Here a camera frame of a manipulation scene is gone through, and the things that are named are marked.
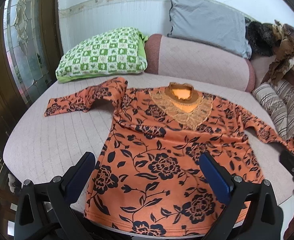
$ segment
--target gray pillow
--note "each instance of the gray pillow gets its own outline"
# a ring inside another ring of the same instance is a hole
[[[168,37],[197,41],[250,58],[245,17],[210,0],[171,0],[172,30]]]

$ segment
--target black fur garment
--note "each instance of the black fur garment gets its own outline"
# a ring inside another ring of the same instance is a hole
[[[253,54],[266,57],[274,54],[272,48],[277,46],[277,41],[272,31],[272,24],[252,21],[246,29]]]

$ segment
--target shirt sleeve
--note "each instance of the shirt sleeve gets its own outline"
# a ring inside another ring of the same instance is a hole
[[[74,111],[88,112],[97,99],[111,101],[116,110],[119,109],[127,89],[127,80],[122,77],[109,79],[97,86],[87,87],[72,95],[49,100],[44,116]]]
[[[235,106],[235,114],[237,117],[238,129],[244,131],[248,127],[253,127],[258,136],[258,139],[263,143],[278,142],[284,145],[287,150],[294,154],[294,138],[284,140],[277,132],[251,112],[244,109],[242,106]]]

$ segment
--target blue gripper pad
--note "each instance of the blue gripper pad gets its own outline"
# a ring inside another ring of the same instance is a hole
[[[231,200],[230,187],[205,154],[201,154],[199,157],[199,167],[216,195],[217,200],[228,205]]]
[[[63,176],[67,180],[64,189],[64,199],[68,205],[77,202],[81,191],[85,187],[93,169],[96,158],[91,152],[86,152],[75,166],[72,166]]]

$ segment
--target lace trim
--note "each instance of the lace trim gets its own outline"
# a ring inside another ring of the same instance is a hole
[[[192,103],[192,105],[197,104],[195,109],[190,113],[186,113],[175,106],[175,104],[187,104],[179,103],[173,100],[162,91],[149,91],[149,95],[152,101],[154,101],[154,103],[168,116],[172,117],[178,123],[188,126],[194,131],[210,116],[213,108],[212,97],[204,97],[200,95],[198,99]]]

